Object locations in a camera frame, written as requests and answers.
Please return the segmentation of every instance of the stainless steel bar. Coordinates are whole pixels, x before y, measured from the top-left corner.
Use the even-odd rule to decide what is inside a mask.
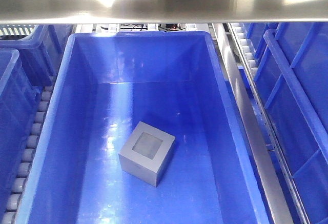
[[[328,0],[0,0],[0,23],[328,21]]]
[[[235,57],[230,48],[223,24],[213,24],[221,57],[227,70],[240,116],[254,156],[261,184],[270,208],[273,222],[276,224],[294,223],[284,198],[278,177],[271,162],[263,135],[257,123],[252,104],[239,73]]]
[[[247,64],[247,60],[246,60],[245,54],[244,54],[244,52],[242,50],[242,45],[241,45],[240,41],[238,40],[238,37],[236,35],[235,30],[233,29],[233,26],[231,24],[228,24],[228,28],[229,28],[229,31],[231,32],[232,39],[234,40],[234,42],[236,44],[236,47],[237,47],[237,50],[238,50],[238,54],[240,56],[241,63],[244,66],[245,73],[246,73],[247,79],[248,79],[248,81],[250,83],[253,96],[254,96],[254,98],[256,100],[256,103],[257,103],[257,105],[259,107],[259,110],[260,110],[260,113],[262,115],[262,118],[264,120],[264,124],[265,124],[266,129],[267,129],[267,131],[269,133],[269,137],[270,137],[271,143],[273,145],[275,154],[278,157],[278,161],[279,161],[280,167],[282,169],[282,172],[283,172],[285,181],[286,181],[286,183],[287,183],[287,185],[289,187],[289,191],[291,193],[293,202],[294,202],[294,204],[296,206],[296,210],[298,212],[298,215],[299,215],[300,219],[302,220],[302,223],[303,224],[310,223],[309,218],[308,218],[308,216],[306,214],[305,208],[303,206],[302,200],[301,200],[301,198],[300,198],[300,196],[298,194],[297,188],[296,188],[295,183],[293,181],[292,175],[291,175],[291,173],[289,171],[289,168],[288,168],[288,165],[287,165],[285,156],[284,156],[284,154],[282,152],[281,146],[280,146],[280,144],[278,142],[278,139],[277,139],[277,137],[276,137],[276,135],[274,133],[274,130],[272,128],[271,122],[270,122],[270,120],[269,120],[269,118],[267,116],[267,113],[266,113],[265,109],[264,109],[264,105],[262,104],[262,101],[259,98],[259,95],[258,95],[256,86],[255,86],[255,83],[253,81],[251,69],[250,69],[249,65]]]

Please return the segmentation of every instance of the gray cube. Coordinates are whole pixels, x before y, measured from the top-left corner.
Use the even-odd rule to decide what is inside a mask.
[[[119,152],[122,169],[156,187],[170,159],[174,139],[140,121]]]

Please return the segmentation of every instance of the cable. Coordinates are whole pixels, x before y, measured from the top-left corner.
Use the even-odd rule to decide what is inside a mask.
[[[181,28],[181,29],[177,29],[177,30],[171,30],[171,28],[167,29],[167,28],[162,28],[162,27],[160,27],[160,26],[158,26],[158,28],[163,29],[163,30],[166,30],[165,32],[167,32],[167,31],[172,31],[172,32],[174,32],[174,31],[181,31],[181,30],[186,29],[186,28]]]
[[[131,28],[120,28],[120,29],[131,29]],[[139,29],[139,28],[135,28],[135,29]],[[143,28],[143,30],[147,30],[147,28]]]

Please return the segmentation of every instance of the gray roller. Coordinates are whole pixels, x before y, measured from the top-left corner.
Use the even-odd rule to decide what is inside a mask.
[[[53,91],[53,85],[52,86],[45,87],[45,91],[52,92]]]
[[[37,110],[40,111],[40,112],[47,112],[48,105],[49,105],[49,102],[41,101],[39,103],[39,106],[38,106]]]
[[[245,38],[245,34],[244,33],[237,33],[237,37],[238,37],[238,39],[243,39],[243,38]]]
[[[242,48],[242,51],[243,51],[244,53],[251,52],[251,49],[250,49],[249,46],[242,46],[241,48]]]
[[[41,101],[50,101],[52,92],[44,91],[41,94]]]
[[[20,200],[20,194],[11,194],[7,202],[7,210],[17,210]]]
[[[40,135],[42,130],[42,123],[33,123],[31,135]]]
[[[251,68],[251,73],[252,73],[252,76],[253,76],[253,77],[256,75],[257,70],[258,70],[257,67],[255,67],[255,68]]]
[[[36,148],[37,144],[39,142],[39,136],[38,135],[30,135],[27,139],[27,148]]]
[[[246,60],[253,60],[253,54],[251,52],[246,52],[245,53],[245,58]]]
[[[22,193],[25,186],[26,178],[16,178],[12,187],[12,192]]]
[[[253,59],[251,59],[251,60],[248,60],[247,61],[247,64],[248,64],[248,66],[250,67],[250,68],[256,68],[256,61],[255,60],[253,60]]]
[[[15,220],[16,212],[6,212],[3,217],[1,224],[13,224]]]
[[[30,162],[22,162],[19,165],[17,176],[18,177],[23,177],[23,178],[27,177],[29,172],[30,172],[30,168],[31,168],[31,163]]]
[[[239,40],[241,46],[248,46],[248,41],[247,39],[240,39]]]
[[[22,162],[31,162],[33,160],[35,149],[27,148],[23,152]]]
[[[37,112],[34,118],[35,123],[43,123],[46,117],[45,112]]]
[[[235,27],[236,33],[242,33],[243,32],[243,27]]]

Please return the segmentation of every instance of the metal frame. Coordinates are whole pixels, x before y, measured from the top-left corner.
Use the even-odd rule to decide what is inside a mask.
[[[223,24],[213,24],[213,29],[254,156],[255,165],[260,176],[273,222],[276,224],[294,223],[256,120],[251,101],[239,73],[235,57],[229,45],[224,26]]]
[[[251,71],[250,67],[247,64],[247,59],[246,59],[244,51],[242,50],[242,45],[241,45],[241,43],[239,41],[239,38],[237,36],[237,32],[234,30],[234,27],[233,27],[232,24],[228,24],[228,29],[231,33],[232,39],[235,42],[236,47],[237,47],[237,51],[238,51],[238,54],[239,54],[239,57],[240,57],[240,61],[244,66],[247,79],[248,79],[249,84],[250,84],[251,89],[252,89],[252,93],[254,95],[254,98],[256,100],[256,104],[258,105],[260,113],[261,113],[262,118],[264,120],[264,125],[265,125],[265,127],[268,131],[271,143],[273,144],[275,154],[278,157],[280,167],[282,169],[285,181],[288,184],[288,188],[289,188],[289,191],[291,193],[294,204],[296,206],[296,210],[298,212],[298,215],[299,215],[299,217],[300,217],[303,224],[310,224],[310,220],[309,220],[309,218],[306,214],[306,211],[305,211],[305,208],[303,206],[302,200],[299,196],[296,185],[295,185],[295,183],[293,181],[293,178],[292,178],[292,175],[289,171],[289,168],[288,168],[285,156],[282,152],[281,146],[279,144],[279,141],[278,141],[278,139],[276,137],[276,134],[273,130],[273,127],[272,127],[272,124],[271,124],[271,122],[268,118],[268,115],[267,115],[267,113],[264,109],[262,101],[259,98],[259,95],[258,95],[258,92],[257,92],[257,89],[256,89],[256,85],[253,81],[252,71]]]
[[[328,0],[0,0],[0,24],[328,21]]]

